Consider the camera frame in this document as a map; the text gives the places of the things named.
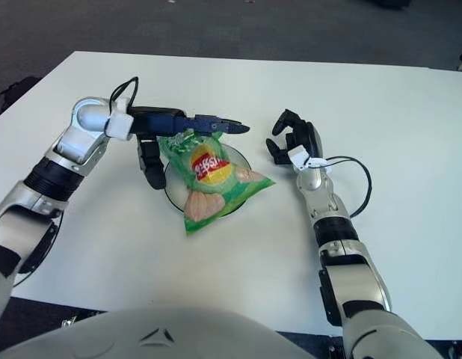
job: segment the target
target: robotic hand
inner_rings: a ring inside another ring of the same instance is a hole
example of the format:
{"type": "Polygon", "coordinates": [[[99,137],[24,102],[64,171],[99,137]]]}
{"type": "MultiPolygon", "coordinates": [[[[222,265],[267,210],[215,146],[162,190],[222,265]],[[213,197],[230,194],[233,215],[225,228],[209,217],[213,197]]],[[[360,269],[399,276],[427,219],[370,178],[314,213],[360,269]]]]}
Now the robotic hand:
{"type": "Polygon", "coordinates": [[[153,188],[166,186],[156,136],[186,129],[202,135],[243,133],[249,127],[233,120],[197,115],[173,108],[133,107],[138,78],[121,84],[110,99],[87,97],[73,107],[70,126],[45,153],[31,173],[0,203],[0,317],[18,273],[36,268],[49,249],[68,200],[105,154],[110,138],[138,140],[141,169],[153,188]],[[135,83],[131,99],[120,97],[135,83]]]}
{"type": "MultiPolygon", "coordinates": [[[[271,139],[266,144],[277,165],[293,165],[298,173],[297,186],[306,201],[310,226],[319,246],[320,290],[327,320],[342,327],[347,358],[441,358],[391,312],[384,281],[359,240],[344,203],[333,191],[326,171],[333,164],[322,158],[321,139],[314,126],[285,110],[272,134],[279,135],[287,126],[292,133],[286,134],[286,149],[280,149],[271,139]]],[[[366,201],[371,189],[369,181],[366,201]]]]}

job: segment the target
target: green chip bag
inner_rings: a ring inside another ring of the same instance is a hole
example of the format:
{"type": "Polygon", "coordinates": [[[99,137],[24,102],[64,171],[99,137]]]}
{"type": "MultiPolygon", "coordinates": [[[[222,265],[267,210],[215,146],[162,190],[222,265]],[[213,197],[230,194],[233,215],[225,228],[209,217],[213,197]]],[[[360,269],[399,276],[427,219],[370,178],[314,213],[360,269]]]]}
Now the green chip bag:
{"type": "Polygon", "coordinates": [[[246,199],[274,182],[230,162],[219,137],[199,136],[188,130],[158,139],[160,150],[190,189],[185,205],[187,234],[231,213],[246,199]]]}

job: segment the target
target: red and yellow logo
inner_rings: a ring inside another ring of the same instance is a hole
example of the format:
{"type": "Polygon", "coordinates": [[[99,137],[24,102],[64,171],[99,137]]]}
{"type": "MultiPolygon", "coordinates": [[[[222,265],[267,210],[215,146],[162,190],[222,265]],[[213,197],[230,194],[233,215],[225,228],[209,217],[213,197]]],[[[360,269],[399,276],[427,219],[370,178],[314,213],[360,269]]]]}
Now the red and yellow logo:
{"type": "Polygon", "coordinates": [[[207,185],[218,185],[228,179],[232,166],[220,159],[211,147],[201,144],[191,155],[191,167],[196,178],[207,185]]]}

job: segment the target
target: white plate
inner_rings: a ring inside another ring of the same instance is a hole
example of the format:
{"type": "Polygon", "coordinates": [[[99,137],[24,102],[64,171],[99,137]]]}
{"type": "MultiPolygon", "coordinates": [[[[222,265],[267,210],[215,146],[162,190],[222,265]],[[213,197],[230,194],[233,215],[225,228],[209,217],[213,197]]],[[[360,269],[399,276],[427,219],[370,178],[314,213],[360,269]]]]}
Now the white plate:
{"type": "MultiPolygon", "coordinates": [[[[227,144],[222,144],[222,146],[232,163],[235,163],[238,166],[244,168],[251,169],[249,162],[237,149],[228,146],[227,144]]],[[[164,175],[166,177],[166,188],[164,189],[164,193],[166,193],[168,200],[170,200],[170,202],[177,209],[183,212],[185,209],[186,200],[188,199],[189,195],[188,187],[183,182],[181,176],[178,174],[175,168],[170,165],[169,162],[164,169],[164,175]]]]}

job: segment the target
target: floor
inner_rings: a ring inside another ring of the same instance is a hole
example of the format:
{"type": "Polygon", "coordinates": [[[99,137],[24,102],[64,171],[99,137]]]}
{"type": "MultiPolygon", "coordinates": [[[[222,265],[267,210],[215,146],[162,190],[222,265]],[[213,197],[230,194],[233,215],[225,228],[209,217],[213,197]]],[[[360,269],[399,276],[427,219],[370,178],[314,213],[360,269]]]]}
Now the floor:
{"type": "MultiPolygon", "coordinates": [[[[0,0],[0,90],[46,75],[75,50],[454,70],[462,0],[414,0],[405,10],[371,0],[0,0]]],[[[13,300],[0,348],[76,311],[13,300]]]]}

